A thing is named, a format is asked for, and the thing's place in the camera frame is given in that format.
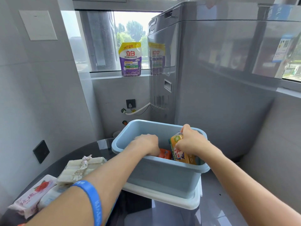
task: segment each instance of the light blue plastic basin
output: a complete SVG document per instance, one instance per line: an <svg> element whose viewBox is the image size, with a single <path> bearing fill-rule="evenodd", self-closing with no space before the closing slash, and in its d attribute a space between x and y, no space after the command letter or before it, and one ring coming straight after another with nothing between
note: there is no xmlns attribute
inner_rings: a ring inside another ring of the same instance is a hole
<svg viewBox="0 0 301 226"><path fill-rule="evenodd" d="M152 121L134 120L122 130L112 143L112 151L122 152L127 145L141 134L152 134L159 138L159 147L170 149L169 139L181 130L182 126ZM207 135L204 131L192 128ZM191 165L154 156L145 156L135 167L127 182L171 194L182 198L191 198L201 173L210 170L203 165Z"/></svg>

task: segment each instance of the blue wristband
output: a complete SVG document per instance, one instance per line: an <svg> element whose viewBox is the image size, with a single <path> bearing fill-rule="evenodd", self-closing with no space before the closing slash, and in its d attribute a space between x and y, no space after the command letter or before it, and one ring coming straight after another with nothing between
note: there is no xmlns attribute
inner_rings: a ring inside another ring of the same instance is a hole
<svg viewBox="0 0 301 226"><path fill-rule="evenodd" d="M94 226L100 226L102 220L101 202L97 190L94 186L85 180L75 182L72 186L77 186L88 195L94 216Z"/></svg>

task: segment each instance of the dark countertop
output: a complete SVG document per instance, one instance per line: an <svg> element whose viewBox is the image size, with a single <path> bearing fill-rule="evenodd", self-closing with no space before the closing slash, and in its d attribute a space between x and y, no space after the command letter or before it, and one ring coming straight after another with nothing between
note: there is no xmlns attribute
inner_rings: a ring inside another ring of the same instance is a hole
<svg viewBox="0 0 301 226"><path fill-rule="evenodd" d="M61 159L57 160L42 173L40 173L16 198L18 199L33 185L40 181L45 175L52 175L58 177L63 169L66 167L70 160L82 159L83 156L92 155L93 158L104 157L106 160L110 160L116 154L111 150L111 144L114 138L100 140L87 144L81 148L78 148L71 153L65 155ZM151 208L151 199L141 197L126 191L121 191L119 198L115 204L114 210L107 222L107 226L110 225L123 225L124 218L127 214L135 213L144 209ZM19 215L16 211L7 209L5 214L0 219L0 226L17 226L18 224L24 224L32 217L25 220L23 216Z"/></svg>

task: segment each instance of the wall socket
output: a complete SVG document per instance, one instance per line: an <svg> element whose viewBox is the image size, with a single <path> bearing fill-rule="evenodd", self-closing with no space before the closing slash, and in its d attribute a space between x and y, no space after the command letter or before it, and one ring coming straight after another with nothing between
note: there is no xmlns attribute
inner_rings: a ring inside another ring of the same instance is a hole
<svg viewBox="0 0 301 226"><path fill-rule="evenodd" d="M136 108L136 100L135 100L135 99L129 99L129 100L126 100L126 107L127 107L127 108L130 108L130 107L129 107L129 104L132 105L131 108Z"/></svg>
<svg viewBox="0 0 301 226"><path fill-rule="evenodd" d="M33 150L33 153L35 154L36 158L38 159L39 163L42 163L46 156L49 154L49 149L47 147L47 144L45 143L45 140L42 140L36 148Z"/></svg>

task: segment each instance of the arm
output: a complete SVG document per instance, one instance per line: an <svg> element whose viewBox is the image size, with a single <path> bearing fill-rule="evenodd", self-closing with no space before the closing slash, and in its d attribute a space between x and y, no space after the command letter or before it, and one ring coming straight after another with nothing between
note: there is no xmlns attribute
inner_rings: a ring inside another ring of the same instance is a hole
<svg viewBox="0 0 301 226"><path fill-rule="evenodd" d="M301 225L301 215L247 175L197 131L184 125L176 147L203 159L249 225Z"/></svg>
<svg viewBox="0 0 301 226"><path fill-rule="evenodd" d="M126 149L84 177L98 191L102 207L102 224L106 222L123 185L137 163L145 155L158 156L158 137L141 135ZM47 208L39 212L26 226L72 225L93 226L94 218L86 193L79 187L70 187Z"/></svg>

